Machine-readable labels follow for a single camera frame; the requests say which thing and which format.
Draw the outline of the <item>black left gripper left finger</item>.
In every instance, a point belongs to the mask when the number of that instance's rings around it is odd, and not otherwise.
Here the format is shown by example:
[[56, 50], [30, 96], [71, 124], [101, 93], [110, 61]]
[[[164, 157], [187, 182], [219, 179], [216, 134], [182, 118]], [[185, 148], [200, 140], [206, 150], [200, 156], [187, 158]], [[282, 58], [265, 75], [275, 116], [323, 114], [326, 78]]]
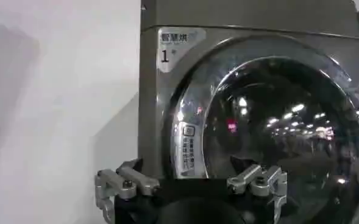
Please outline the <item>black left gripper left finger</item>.
[[160, 188], [159, 180], [141, 173], [142, 167], [142, 159], [133, 159], [116, 170], [99, 170], [94, 176], [95, 203], [106, 223], [115, 223], [116, 197], [125, 201], [139, 195], [151, 197]]

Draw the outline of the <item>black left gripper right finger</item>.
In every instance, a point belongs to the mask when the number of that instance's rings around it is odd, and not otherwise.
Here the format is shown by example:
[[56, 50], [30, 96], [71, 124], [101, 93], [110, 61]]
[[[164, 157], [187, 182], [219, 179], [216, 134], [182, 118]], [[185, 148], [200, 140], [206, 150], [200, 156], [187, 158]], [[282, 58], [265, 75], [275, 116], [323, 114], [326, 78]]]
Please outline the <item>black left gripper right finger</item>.
[[282, 214], [282, 206], [287, 202], [288, 175], [278, 166], [262, 167], [252, 159], [232, 156], [230, 158], [236, 176], [227, 179], [227, 187], [234, 195], [249, 194], [252, 212], [259, 213], [264, 207], [271, 218], [248, 218], [248, 223], [268, 222], [277, 224]]

